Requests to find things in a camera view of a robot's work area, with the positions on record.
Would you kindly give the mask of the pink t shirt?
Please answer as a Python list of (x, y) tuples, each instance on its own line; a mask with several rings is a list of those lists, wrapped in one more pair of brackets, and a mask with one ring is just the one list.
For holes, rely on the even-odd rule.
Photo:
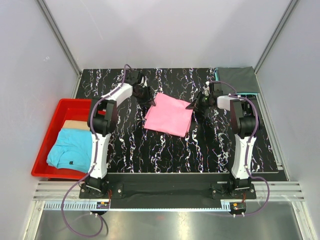
[(164, 93), (158, 93), (154, 101), (155, 106), (151, 106), (146, 113), (144, 128), (185, 137), (192, 121), (193, 110), (186, 109), (190, 103)]

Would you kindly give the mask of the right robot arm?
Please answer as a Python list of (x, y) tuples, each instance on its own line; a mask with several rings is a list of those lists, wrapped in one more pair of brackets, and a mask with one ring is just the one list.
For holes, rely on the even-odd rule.
[(233, 165), (226, 184), (218, 192), (239, 198), (250, 191), (252, 183), (251, 160), (256, 135), (264, 126), (257, 98), (233, 93), (224, 93), (222, 85), (230, 87), (226, 82), (208, 81), (196, 98), (185, 108), (195, 112), (203, 112), (209, 107), (217, 107), (228, 111), (230, 124), (235, 136), (235, 155)]

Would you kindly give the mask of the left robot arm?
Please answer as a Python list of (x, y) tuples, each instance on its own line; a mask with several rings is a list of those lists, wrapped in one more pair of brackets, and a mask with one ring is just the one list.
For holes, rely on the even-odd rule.
[(121, 83), (109, 93), (91, 100), (87, 125), (91, 132), (92, 154), (84, 182), (97, 198), (108, 193), (107, 155), (111, 135), (118, 123), (118, 106), (132, 96), (139, 105), (147, 108), (156, 105), (147, 77), (139, 70), (124, 71)]

